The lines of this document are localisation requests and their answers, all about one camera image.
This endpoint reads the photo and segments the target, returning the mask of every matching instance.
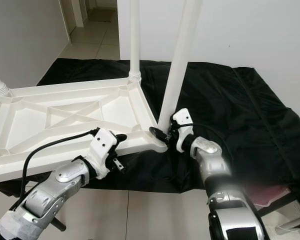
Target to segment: black wire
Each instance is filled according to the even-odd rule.
[[[59,139],[59,140],[55,140],[55,141],[49,142],[49,143],[47,143],[45,145],[42,145],[42,146],[36,148],[35,150],[33,150],[32,152],[30,152],[30,154],[26,157],[26,159],[24,161],[24,164],[23,164],[22,179],[21,179],[21,191],[20,191],[20,197],[19,197],[17,206],[20,205],[21,202],[26,197],[25,194],[26,194],[26,180],[27,180],[26,178],[27,178],[28,165],[29,165],[29,162],[30,162],[31,158],[37,152],[41,151],[42,149],[51,147],[53,145],[60,144],[60,143],[63,143],[63,142],[66,142],[66,141],[70,141],[70,140],[73,140],[73,139],[78,139],[78,138],[87,136],[89,134],[95,136],[97,134],[98,130],[99,130],[99,128],[96,128],[96,129],[92,129],[90,131],[86,131],[86,132],[78,134],[78,135],[69,136],[69,137],[65,137],[65,138]]]
[[[230,158],[231,158],[231,162],[232,162],[232,164],[233,164],[233,157],[232,157],[232,155],[231,155],[231,152],[230,152],[230,150],[229,150],[229,148],[228,148],[228,145],[227,145],[227,143],[226,143],[226,140],[216,131],[216,130],[214,130],[212,127],[210,127],[210,126],[207,126],[207,125],[204,125],[204,124],[201,124],[201,123],[187,123],[187,124],[178,124],[177,125],[177,127],[179,127],[179,128],[182,128],[182,127],[189,127],[189,126],[199,126],[199,127],[203,127],[203,128],[206,128],[206,129],[208,129],[208,130],[210,130],[211,132],[213,132],[221,141],[222,141],[222,143],[223,143],[223,145],[225,146],[225,148],[226,148],[226,151],[228,152],[228,154],[229,154],[229,156],[230,156]]]

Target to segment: tiled floor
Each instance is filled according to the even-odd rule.
[[[61,57],[120,59],[117,16],[111,23],[88,22],[85,28],[76,28],[71,40]],[[0,193],[0,217],[14,201]],[[57,215],[67,230],[50,225],[40,240],[209,240],[206,203],[203,190],[172,194],[81,189]],[[300,232],[276,236],[274,230],[288,216],[294,217],[293,209],[287,206],[263,218],[272,240],[300,240]]]
[[[87,21],[70,35],[72,44],[59,56],[67,59],[120,59],[118,14],[111,22]]]

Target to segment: doormat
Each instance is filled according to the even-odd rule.
[[[88,19],[94,22],[111,23],[115,10],[95,8],[89,13]]]

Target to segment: black cloth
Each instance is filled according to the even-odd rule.
[[[38,85],[127,77],[125,60],[58,58]],[[170,70],[169,62],[140,62],[141,87],[156,119]],[[300,189],[300,118],[285,107],[253,68],[190,62],[177,110],[188,108],[197,136],[222,146],[223,156],[239,181],[288,185]],[[187,153],[140,152],[120,157],[126,173],[111,172],[87,186],[182,193],[204,188],[198,164]]]

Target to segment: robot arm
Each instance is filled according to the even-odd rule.
[[[261,222],[248,204],[241,187],[234,181],[222,157],[221,147],[213,141],[194,136],[188,109],[183,108],[171,117],[168,135],[157,128],[150,128],[150,131],[168,145],[174,138],[177,151],[189,153],[198,162],[208,196],[212,240],[267,239]]]
[[[126,138],[124,134],[115,136],[105,128],[98,129],[85,158],[79,156],[52,171],[16,209],[5,213],[0,219],[0,240],[37,240],[66,200],[90,179],[102,179],[114,167],[123,170],[115,149]]]

